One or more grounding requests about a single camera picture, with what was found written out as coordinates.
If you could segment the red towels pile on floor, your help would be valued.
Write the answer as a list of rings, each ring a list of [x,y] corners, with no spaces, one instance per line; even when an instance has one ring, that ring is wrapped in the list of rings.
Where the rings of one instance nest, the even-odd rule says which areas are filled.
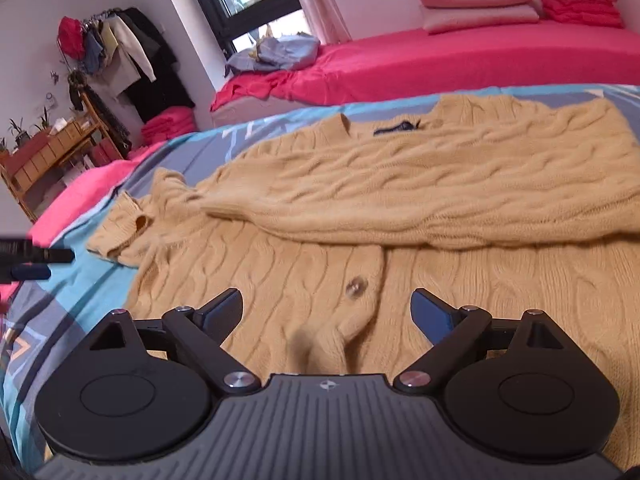
[[[197,131],[193,110],[185,106],[169,107],[143,125],[142,144],[152,145]]]

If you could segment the blue grey crumpled cloth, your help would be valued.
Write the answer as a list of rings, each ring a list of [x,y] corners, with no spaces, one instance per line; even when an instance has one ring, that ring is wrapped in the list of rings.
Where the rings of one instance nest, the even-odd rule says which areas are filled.
[[[320,46],[318,38],[307,34],[265,37],[254,47],[232,54],[224,66],[224,76],[302,70],[316,62]]]

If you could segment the red sheeted mattress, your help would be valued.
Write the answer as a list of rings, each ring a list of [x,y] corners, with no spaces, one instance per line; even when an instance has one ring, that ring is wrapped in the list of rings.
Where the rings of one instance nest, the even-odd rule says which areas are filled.
[[[323,46],[302,70],[234,76],[216,92],[219,122],[246,99],[329,106],[488,87],[638,84],[639,36],[550,21],[429,35],[423,29]]]

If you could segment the wooden shelf unit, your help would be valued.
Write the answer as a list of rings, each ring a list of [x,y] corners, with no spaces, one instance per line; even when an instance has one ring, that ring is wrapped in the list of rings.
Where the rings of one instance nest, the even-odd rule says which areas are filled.
[[[52,133],[51,128],[42,130],[13,155],[1,157],[2,180],[32,223],[38,214],[27,203],[27,194],[52,168],[64,165],[96,145],[106,148],[105,155],[111,160],[126,157],[116,146],[114,134],[108,130],[87,92],[81,91],[80,97],[85,107],[80,116],[56,133]]]

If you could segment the blue grey patterned bedsheet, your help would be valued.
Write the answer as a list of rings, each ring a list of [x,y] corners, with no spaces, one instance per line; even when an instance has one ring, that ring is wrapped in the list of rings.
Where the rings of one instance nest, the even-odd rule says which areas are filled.
[[[34,227],[38,244],[72,248],[75,260],[54,266],[47,281],[4,286],[9,301],[1,343],[1,427],[27,471],[46,459],[46,445],[34,416],[37,393],[66,356],[104,314],[121,307],[134,270],[90,255],[86,241],[104,219],[118,192],[149,192],[158,167],[177,170],[194,184],[254,144],[280,138],[336,113],[355,122],[426,113],[438,97],[307,107],[281,115],[238,120],[230,126],[187,134],[157,144],[131,162],[113,162],[76,180]]]

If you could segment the pink curtain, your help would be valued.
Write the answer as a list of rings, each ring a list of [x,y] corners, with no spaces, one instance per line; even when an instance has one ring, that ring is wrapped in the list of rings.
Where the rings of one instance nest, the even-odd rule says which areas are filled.
[[[322,44],[346,44],[352,40],[335,0],[299,0],[314,36]]]

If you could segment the potted plants on shelf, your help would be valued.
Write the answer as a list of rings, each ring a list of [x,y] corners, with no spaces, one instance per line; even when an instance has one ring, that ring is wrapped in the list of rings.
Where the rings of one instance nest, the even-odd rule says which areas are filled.
[[[35,139],[37,134],[49,134],[51,131],[51,123],[47,107],[43,107],[42,113],[39,115],[37,122],[32,125],[32,128],[36,130],[35,133],[30,133],[29,130],[24,127],[23,122],[23,118],[18,122],[13,118],[9,119],[8,133],[13,136],[13,153],[20,148],[24,148],[28,141]]]

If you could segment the tan cable-knit cardigan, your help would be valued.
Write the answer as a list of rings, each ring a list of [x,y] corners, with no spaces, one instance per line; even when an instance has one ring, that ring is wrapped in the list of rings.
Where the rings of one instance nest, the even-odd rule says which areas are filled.
[[[260,377],[399,373],[428,347],[409,318],[418,288],[497,316],[545,310],[620,395],[606,454],[638,463],[639,144],[624,115],[452,94],[409,122],[337,114],[197,184],[157,169],[87,247],[136,270],[137,318],[239,290],[224,346]]]

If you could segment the lower pink folded blanket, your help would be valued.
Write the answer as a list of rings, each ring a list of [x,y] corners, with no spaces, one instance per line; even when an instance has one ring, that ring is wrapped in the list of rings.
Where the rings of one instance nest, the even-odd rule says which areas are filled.
[[[474,9],[423,9],[422,28],[430,35],[472,28],[534,24],[540,16],[530,4]]]

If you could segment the hanging clothes rack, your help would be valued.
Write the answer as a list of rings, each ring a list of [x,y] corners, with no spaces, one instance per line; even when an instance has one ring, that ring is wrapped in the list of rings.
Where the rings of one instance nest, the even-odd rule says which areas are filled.
[[[56,42],[64,60],[76,63],[70,84],[99,81],[115,99],[131,105],[142,122],[170,108],[195,108],[179,78],[174,50],[134,6],[110,9],[89,21],[64,16]]]

